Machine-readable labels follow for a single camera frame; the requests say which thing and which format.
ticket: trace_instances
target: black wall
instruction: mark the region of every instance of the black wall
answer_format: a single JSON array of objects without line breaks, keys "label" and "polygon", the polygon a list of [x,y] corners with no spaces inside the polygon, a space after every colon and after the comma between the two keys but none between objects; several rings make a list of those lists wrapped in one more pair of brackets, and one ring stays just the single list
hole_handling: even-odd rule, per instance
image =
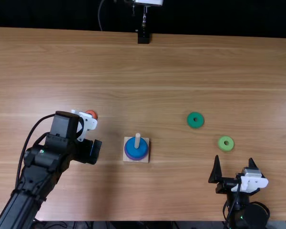
[{"label": "black wall", "polygon": [[[99,30],[100,0],[0,0],[0,26]],[[105,31],[134,31],[142,8],[105,0]],[[286,37],[286,0],[164,0],[149,9],[153,33]]]}]

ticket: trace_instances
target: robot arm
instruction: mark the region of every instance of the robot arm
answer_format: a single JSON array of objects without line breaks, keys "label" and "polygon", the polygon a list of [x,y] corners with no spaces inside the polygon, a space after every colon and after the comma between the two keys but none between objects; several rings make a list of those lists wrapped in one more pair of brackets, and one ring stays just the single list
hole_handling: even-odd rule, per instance
[{"label": "robot arm", "polygon": [[29,229],[71,160],[96,163],[102,142],[84,139],[86,131],[94,129],[96,124],[91,114],[55,113],[51,131],[44,134],[45,144],[39,145],[43,139],[40,137],[25,152],[20,179],[0,215],[0,229]]},{"label": "robot arm", "polygon": [[209,183],[217,184],[216,193],[226,194],[227,201],[224,205],[228,206],[224,229],[264,229],[270,217],[269,209],[262,203],[251,202],[249,197],[259,192],[268,184],[252,158],[249,159],[248,167],[244,167],[242,173],[237,173],[235,178],[223,177],[216,155],[213,170]]}]

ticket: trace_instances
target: wood grain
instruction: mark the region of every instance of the wood grain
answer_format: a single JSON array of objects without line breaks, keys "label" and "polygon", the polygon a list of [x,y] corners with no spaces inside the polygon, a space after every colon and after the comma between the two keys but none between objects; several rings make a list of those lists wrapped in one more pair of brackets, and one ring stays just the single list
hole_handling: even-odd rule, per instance
[{"label": "wood grain", "polygon": [[[269,185],[252,200],[286,220],[286,39],[0,28],[0,212],[35,122],[56,110],[93,109],[96,165],[72,162],[40,220],[222,220],[208,184],[253,157]],[[187,115],[201,112],[194,130]],[[45,121],[32,141],[49,130]],[[124,164],[123,139],[150,138],[148,164]],[[223,153],[218,138],[235,148]]]}]

